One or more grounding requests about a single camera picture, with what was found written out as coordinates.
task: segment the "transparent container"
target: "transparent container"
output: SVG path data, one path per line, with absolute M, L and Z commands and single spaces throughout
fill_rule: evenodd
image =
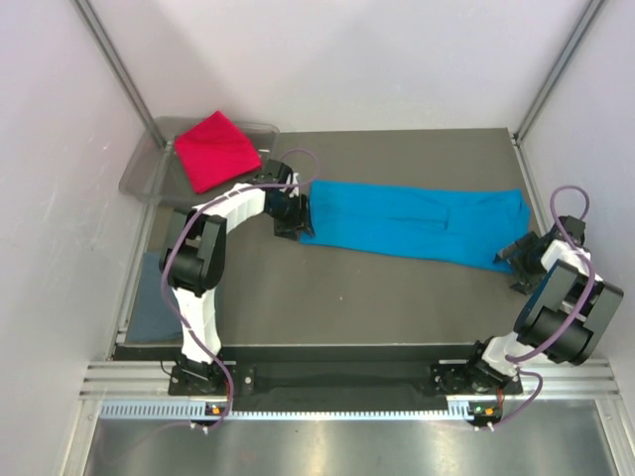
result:
M 168 140 L 165 150 L 157 147 L 146 132 L 130 158 L 128 167 L 121 180 L 119 190 L 136 196 L 143 203 L 166 206 L 191 207 L 206 203 L 241 183 L 251 174 L 237 177 L 205 193 L 195 193 L 191 188 L 186 171 L 174 150 L 174 140 L 183 132 L 191 129 L 202 119 L 183 117 L 161 117 L 157 126 Z M 273 154 L 280 131 L 275 126 L 234 122 L 245 133 L 260 160 L 264 163 Z

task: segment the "wall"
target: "wall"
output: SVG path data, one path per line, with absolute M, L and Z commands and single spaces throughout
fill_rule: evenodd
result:
M 287 131 L 520 123 L 580 0 L 93 0 L 155 116 Z
M 53 474 L 122 292 L 142 126 L 71 2 L 11 2 L 0 25 L 0 473 Z
M 626 296 L 600 343 L 635 417 L 635 3 L 611 0 L 529 134 L 526 150 L 546 202 L 565 182 L 591 195 L 587 244 L 598 273 Z M 575 194 L 563 211 L 579 212 Z

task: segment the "red folded fabric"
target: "red folded fabric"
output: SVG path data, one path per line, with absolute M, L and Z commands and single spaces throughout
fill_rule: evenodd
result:
M 196 193 L 260 168 L 258 151 L 220 111 L 181 134 L 175 149 Z

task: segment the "metal floor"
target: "metal floor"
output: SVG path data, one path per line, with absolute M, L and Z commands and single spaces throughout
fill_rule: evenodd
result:
M 539 402 L 494 433 L 431 421 L 229 421 L 209 436 L 176 427 L 104 463 L 161 424 L 100 421 L 85 474 L 617 474 L 594 402 Z
M 282 134 L 277 155 L 296 147 L 319 156 L 321 179 L 520 188 L 530 203 L 505 129 Z M 303 178 L 313 174 L 305 156 L 289 162 Z M 169 214 L 159 209 L 150 250 L 161 248 Z M 259 216 L 227 241 L 218 318 L 227 345 L 462 343 L 507 332 L 526 301 L 500 273 L 300 246 L 275 237 L 272 226 Z

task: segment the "blue cloth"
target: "blue cloth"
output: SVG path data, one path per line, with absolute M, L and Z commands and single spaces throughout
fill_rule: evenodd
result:
M 520 190 L 446 191 L 408 186 L 315 181 L 310 194 L 314 238 L 334 246 L 404 258 L 449 261 L 510 272 L 496 253 L 529 228 Z

